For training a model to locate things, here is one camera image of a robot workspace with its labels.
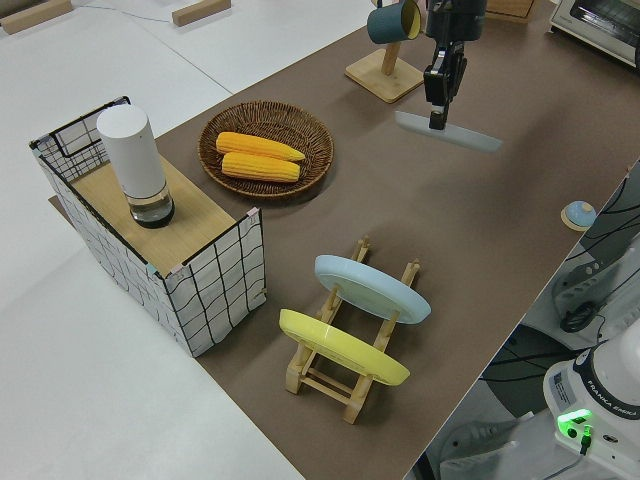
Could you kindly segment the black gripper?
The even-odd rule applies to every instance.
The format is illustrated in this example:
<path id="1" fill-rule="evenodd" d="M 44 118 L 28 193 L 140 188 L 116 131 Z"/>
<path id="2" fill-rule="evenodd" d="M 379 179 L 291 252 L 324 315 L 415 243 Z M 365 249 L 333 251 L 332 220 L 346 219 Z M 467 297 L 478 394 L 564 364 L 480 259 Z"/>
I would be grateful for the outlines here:
<path id="1" fill-rule="evenodd" d="M 480 38 L 485 13 L 485 0 L 427 2 L 425 34 L 436 42 L 432 64 L 423 75 L 431 129 L 446 127 L 449 104 L 458 94 L 467 65 L 464 45 Z"/>

